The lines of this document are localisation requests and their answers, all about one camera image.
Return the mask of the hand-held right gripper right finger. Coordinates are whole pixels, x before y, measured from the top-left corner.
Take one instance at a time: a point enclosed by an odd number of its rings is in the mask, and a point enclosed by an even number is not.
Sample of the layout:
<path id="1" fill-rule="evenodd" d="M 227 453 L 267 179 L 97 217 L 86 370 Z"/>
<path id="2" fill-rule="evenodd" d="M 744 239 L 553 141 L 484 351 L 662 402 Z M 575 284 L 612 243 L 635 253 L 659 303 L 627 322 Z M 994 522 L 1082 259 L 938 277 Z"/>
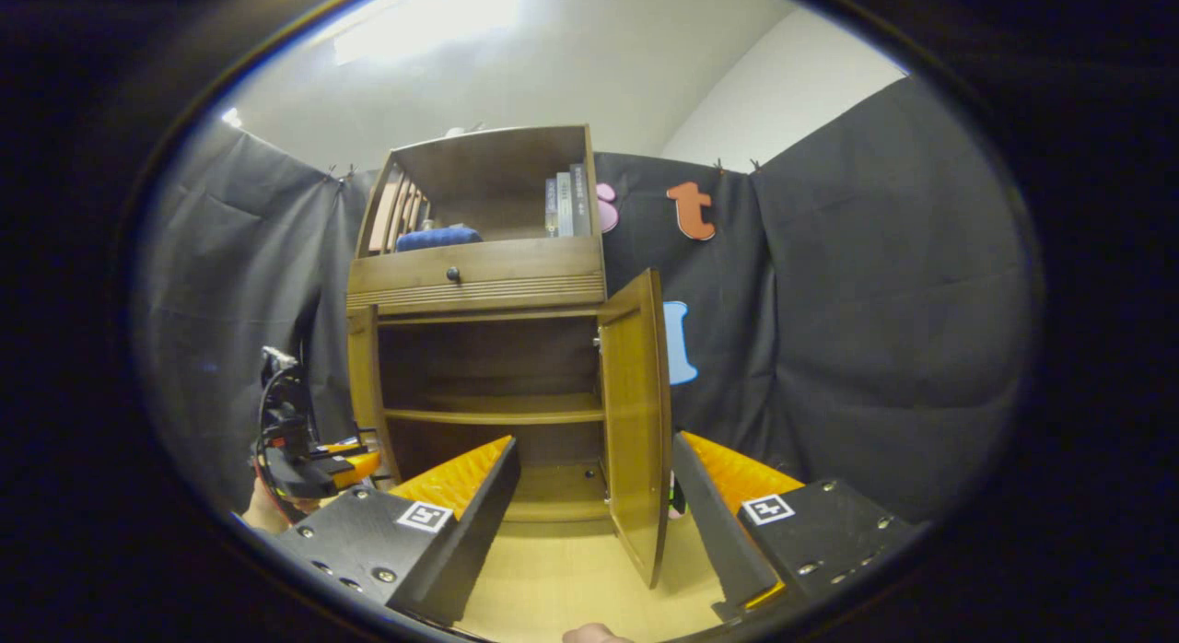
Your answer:
<path id="1" fill-rule="evenodd" d="M 718 577 L 725 622 L 796 614 L 858 584 L 922 534 L 850 483 L 801 483 L 681 429 L 672 438 L 678 498 Z"/>

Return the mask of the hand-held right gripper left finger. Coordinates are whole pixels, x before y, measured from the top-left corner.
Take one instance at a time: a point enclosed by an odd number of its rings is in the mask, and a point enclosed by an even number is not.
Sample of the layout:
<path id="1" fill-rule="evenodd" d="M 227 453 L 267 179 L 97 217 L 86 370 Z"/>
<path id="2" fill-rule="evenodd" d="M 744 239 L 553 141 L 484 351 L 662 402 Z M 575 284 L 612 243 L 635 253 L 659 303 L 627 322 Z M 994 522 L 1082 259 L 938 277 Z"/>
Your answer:
<path id="1" fill-rule="evenodd" d="M 501 437 L 395 488 L 349 488 L 274 545 L 343 601 L 452 626 L 463 618 L 519 475 L 518 439 Z"/>

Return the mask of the wooden cabinet drawer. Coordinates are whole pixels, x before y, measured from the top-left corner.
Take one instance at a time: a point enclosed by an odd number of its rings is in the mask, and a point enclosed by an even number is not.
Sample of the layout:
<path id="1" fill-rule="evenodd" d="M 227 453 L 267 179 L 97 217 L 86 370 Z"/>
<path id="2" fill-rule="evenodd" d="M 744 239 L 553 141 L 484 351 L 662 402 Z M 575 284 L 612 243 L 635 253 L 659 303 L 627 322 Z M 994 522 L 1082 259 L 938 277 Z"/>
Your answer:
<path id="1" fill-rule="evenodd" d="M 452 265 L 460 283 L 447 281 Z M 442 314 L 590 306 L 606 298 L 601 240 L 494 240 L 353 261 L 349 309 L 378 314 Z"/>

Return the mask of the black backdrop cloth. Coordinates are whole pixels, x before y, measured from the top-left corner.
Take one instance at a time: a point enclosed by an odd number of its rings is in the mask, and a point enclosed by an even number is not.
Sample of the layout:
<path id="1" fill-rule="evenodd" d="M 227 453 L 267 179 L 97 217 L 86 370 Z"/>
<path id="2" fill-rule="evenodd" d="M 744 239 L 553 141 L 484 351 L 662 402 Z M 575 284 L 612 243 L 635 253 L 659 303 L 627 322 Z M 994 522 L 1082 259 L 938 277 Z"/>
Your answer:
<path id="1" fill-rule="evenodd" d="M 992 467 L 1027 378 L 1033 258 L 930 88 L 893 83 L 753 173 L 611 152 L 595 169 L 620 214 L 610 289 L 654 268 L 686 307 L 676 426 L 910 520 Z M 132 345 L 220 509 L 249 499 L 263 346 L 307 357 L 322 438 L 354 433 L 344 281 L 375 178 L 332 181 L 223 125 L 158 189 Z"/>

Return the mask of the dark-spined book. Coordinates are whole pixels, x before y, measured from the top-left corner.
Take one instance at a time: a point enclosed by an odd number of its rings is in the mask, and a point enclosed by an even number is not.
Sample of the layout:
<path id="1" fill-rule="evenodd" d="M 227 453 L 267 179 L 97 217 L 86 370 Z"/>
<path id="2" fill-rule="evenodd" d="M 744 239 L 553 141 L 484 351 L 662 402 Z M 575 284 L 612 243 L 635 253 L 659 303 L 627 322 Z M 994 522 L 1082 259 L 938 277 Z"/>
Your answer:
<path id="1" fill-rule="evenodd" d="M 590 185 L 585 165 L 572 164 L 569 176 L 574 235 L 588 237 L 592 235 L 592 217 L 590 217 Z"/>

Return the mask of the wooden cabinet door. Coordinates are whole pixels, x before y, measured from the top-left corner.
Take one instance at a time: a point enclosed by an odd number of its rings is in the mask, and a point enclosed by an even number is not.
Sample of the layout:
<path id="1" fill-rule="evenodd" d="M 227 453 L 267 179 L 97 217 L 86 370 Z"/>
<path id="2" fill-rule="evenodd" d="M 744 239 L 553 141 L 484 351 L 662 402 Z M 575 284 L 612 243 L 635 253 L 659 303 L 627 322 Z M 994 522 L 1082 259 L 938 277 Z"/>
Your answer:
<path id="1" fill-rule="evenodd" d="M 391 450 L 391 431 L 378 369 L 378 307 L 349 309 L 345 315 L 345 353 L 354 416 L 358 427 L 374 429 L 387 481 L 397 485 L 402 475 Z"/>
<path id="2" fill-rule="evenodd" d="M 672 412 L 660 273 L 648 268 L 599 308 L 602 470 L 608 514 L 644 588 L 660 583 Z"/>

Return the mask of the wooden double-door shoe cabinet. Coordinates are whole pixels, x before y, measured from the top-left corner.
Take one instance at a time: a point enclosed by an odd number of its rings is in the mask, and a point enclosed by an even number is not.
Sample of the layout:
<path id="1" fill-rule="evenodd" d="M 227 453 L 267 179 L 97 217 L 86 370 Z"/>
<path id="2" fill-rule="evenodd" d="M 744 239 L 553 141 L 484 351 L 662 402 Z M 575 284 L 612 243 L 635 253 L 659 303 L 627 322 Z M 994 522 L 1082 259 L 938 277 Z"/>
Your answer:
<path id="1" fill-rule="evenodd" d="M 404 232 L 459 224 L 485 241 L 548 240 L 544 185 L 577 163 L 594 172 L 585 125 L 500 127 L 391 149 L 353 261 L 395 252 Z M 378 314 L 401 483 L 514 437 L 521 475 L 508 520 L 605 519 L 601 353 L 592 345 L 601 304 Z"/>

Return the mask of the blue folded cloth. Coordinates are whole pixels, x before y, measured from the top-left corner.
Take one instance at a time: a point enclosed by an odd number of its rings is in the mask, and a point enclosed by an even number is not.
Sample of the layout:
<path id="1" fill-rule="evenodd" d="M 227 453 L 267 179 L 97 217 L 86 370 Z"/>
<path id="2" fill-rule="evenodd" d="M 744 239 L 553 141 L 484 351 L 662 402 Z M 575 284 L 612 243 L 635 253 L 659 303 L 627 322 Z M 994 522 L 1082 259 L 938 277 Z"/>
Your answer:
<path id="1" fill-rule="evenodd" d="M 414 250 L 433 249 L 439 247 L 454 247 L 463 244 L 481 243 L 483 236 L 468 225 L 448 225 L 443 228 L 432 228 L 404 232 L 394 245 L 395 252 L 409 252 Z"/>

